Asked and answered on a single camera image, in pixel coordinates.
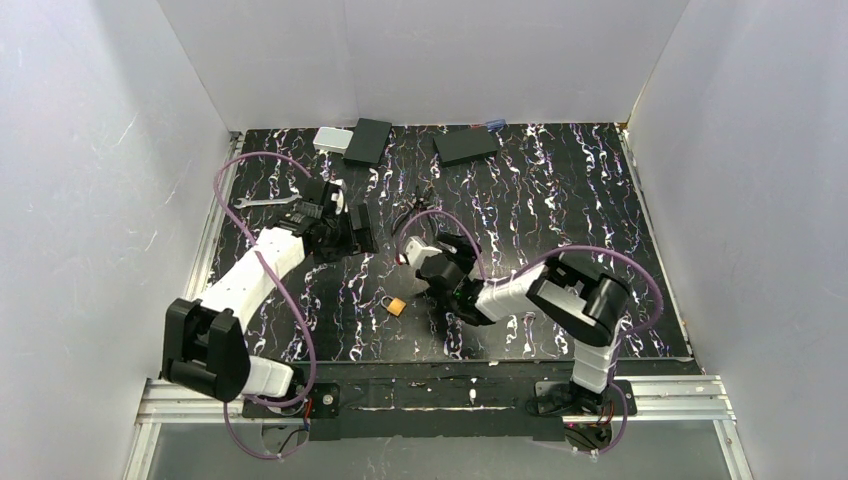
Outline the brass padlock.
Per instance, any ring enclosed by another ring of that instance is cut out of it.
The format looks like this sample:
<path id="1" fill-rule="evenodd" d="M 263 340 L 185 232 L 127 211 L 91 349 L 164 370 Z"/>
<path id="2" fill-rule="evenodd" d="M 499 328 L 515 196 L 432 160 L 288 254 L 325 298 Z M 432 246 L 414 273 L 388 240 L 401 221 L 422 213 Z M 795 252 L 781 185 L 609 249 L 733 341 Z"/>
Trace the brass padlock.
<path id="1" fill-rule="evenodd" d="M 407 307 L 407 303 L 397 297 L 384 296 L 380 300 L 380 306 L 390 315 L 399 317 Z"/>

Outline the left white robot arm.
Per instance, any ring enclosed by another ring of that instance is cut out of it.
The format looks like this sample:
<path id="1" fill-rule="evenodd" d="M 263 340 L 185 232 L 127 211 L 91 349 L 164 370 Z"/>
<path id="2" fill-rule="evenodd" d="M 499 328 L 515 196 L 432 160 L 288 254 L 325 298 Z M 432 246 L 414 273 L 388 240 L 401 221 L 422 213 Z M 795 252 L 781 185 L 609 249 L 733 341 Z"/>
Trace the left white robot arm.
<path id="1" fill-rule="evenodd" d="M 170 304 L 162 377 L 222 402 L 252 396 L 294 404 L 300 399 L 295 369 L 249 354 L 244 334 L 250 320 L 306 259 L 327 264 L 377 250 L 367 204 L 349 204 L 341 182 L 308 180 L 216 283 L 194 300 Z"/>

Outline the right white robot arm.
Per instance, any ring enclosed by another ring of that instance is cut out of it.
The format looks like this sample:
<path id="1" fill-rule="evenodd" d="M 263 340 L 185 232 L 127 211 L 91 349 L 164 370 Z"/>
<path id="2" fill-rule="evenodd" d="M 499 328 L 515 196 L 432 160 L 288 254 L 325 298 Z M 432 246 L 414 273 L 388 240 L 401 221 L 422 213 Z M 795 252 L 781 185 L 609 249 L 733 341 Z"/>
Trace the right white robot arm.
<path id="1" fill-rule="evenodd" d="M 457 235 L 443 234 L 438 245 L 408 238 L 400 257 L 427 292 L 454 318 L 488 326 L 520 314 L 543 314 L 572 337 L 574 366 L 568 383 L 530 399 L 536 416 L 604 412 L 608 402 L 617 330 L 631 289 L 626 282 L 563 254 L 499 280 L 473 277 L 478 255 Z"/>

